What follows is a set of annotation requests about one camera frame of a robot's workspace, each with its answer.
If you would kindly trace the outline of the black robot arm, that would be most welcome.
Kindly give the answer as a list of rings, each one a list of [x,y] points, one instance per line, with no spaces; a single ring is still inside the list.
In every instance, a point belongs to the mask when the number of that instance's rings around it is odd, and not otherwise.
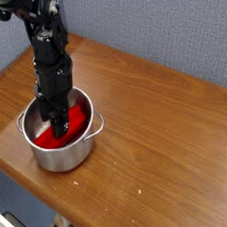
[[[0,20],[20,18],[33,49],[35,96],[40,115],[49,121],[53,136],[69,129],[69,91],[73,61],[66,51],[69,41],[57,0],[0,0]]]

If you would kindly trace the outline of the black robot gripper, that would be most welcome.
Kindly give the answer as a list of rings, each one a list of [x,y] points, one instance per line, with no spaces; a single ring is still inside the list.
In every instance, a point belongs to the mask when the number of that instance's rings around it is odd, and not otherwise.
[[[69,129],[69,91],[72,88],[72,66],[66,51],[68,35],[36,34],[32,37],[35,67],[35,95],[43,121],[50,120],[57,139]]]

